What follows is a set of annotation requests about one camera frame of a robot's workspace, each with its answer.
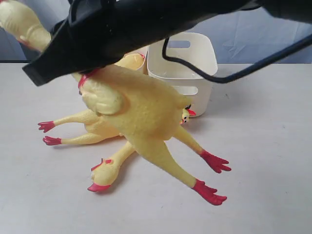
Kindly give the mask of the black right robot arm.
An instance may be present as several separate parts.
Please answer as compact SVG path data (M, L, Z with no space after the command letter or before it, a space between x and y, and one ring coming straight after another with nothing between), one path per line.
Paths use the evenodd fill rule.
M86 74L111 65L126 53L162 40L162 57L214 83L230 83L311 45L307 36L254 65L219 78L166 54L169 38L198 23L236 11L263 7L276 18L311 23L309 0L72 0L52 40L23 71L36 86L74 72Z

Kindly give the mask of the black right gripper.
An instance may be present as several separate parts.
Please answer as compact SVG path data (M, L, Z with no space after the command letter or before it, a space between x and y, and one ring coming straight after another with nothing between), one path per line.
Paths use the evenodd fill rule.
M72 0L47 48L48 73L86 72L256 0Z

